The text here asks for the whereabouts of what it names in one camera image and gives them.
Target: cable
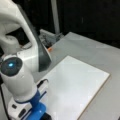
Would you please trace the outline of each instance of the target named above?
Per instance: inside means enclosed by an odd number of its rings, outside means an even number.
[[[2,102],[3,102],[3,107],[4,107],[4,110],[5,110],[5,114],[7,116],[7,119],[10,120],[10,117],[9,117],[7,109],[6,109],[5,99],[4,99],[3,90],[2,90],[2,86],[1,85],[0,85],[0,93],[1,93],[1,97],[2,97]]]
[[[44,79],[44,80],[40,81],[40,82],[37,84],[37,88],[40,88],[40,86],[41,86],[45,81],[48,81],[48,80],[47,80],[47,79]]]

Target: white sheet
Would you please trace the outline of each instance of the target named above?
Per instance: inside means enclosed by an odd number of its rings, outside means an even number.
[[[42,102],[53,120],[77,120],[109,75],[67,56],[43,78],[49,88]]]

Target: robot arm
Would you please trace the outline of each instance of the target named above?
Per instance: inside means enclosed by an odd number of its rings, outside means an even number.
[[[41,43],[37,33],[22,8],[16,5],[12,0],[0,0],[0,23],[1,26],[3,26],[3,29],[2,27],[0,28],[2,29],[0,30],[2,31],[0,33],[0,45],[3,46],[2,48],[4,52],[8,54],[9,52],[14,53],[16,51],[16,56],[21,58],[32,72],[43,71],[50,65],[51,58],[49,53]],[[24,30],[30,40],[30,43],[32,44],[30,48],[20,51],[20,46],[15,38],[12,38],[14,39],[13,44],[9,42],[10,37],[9,39],[6,38],[6,33],[16,30],[19,27]]]
[[[43,80],[36,84],[31,72],[18,57],[6,59],[2,63],[1,77],[13,95],[8,104],[10,118],[13,120],[23,120],[23,118],[26,118],[24,120],[34,120],[32,118],[41,111],[36,118],[36,120],[41,120],[46,107],[40,103],[40,99],[47,91],[48,81]]]

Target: black wall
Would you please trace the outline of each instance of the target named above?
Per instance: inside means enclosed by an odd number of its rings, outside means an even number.
[[[13,1],[22,6],[37,32],[41,28],[54,32],[51,0]],[[120,48],[120,0],[57,2],[61,32],[72,31]]]
[[[120,0],[58,0],[58,5],[64,33],[120,47]]]

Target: white table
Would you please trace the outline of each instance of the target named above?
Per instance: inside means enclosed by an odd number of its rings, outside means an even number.
[[[80,117],[80,120],[117,120],[120,116],[120,50],[97,41],[69,33],[53,46],[53,62],[49,69],[34,74],[39,80],[67,55],[84,61],[111,74],[106,84]],[[6,89],[7,102],[10,94]],[[7,120],[0,98],[0,119]]]
[[[105,84],[109,73],[71,56],[65,57],[42,79],[48,79],[41,102],[52,120],[77,120]]]

